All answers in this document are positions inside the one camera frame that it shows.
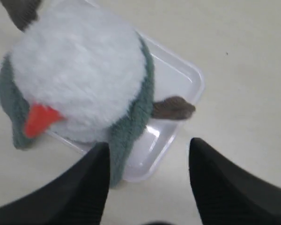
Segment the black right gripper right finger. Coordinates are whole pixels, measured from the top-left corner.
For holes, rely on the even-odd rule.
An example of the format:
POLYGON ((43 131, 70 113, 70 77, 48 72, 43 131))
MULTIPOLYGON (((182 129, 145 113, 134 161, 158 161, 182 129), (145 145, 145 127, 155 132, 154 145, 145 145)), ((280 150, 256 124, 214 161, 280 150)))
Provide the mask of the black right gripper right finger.
POLYGON ((201 138, 190 141, 189 176, 204 225, 281 225, 281 188, 237 166, 201 138))

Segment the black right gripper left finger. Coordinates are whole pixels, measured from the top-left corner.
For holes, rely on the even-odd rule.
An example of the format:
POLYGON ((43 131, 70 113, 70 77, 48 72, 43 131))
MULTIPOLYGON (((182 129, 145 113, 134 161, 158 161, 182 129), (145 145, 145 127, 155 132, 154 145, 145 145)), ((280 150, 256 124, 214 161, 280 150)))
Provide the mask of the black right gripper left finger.
POLYGON ((99 143, 55 180, 0 206, 0 225, 98 225, 109 183, 109 147, 99 143))

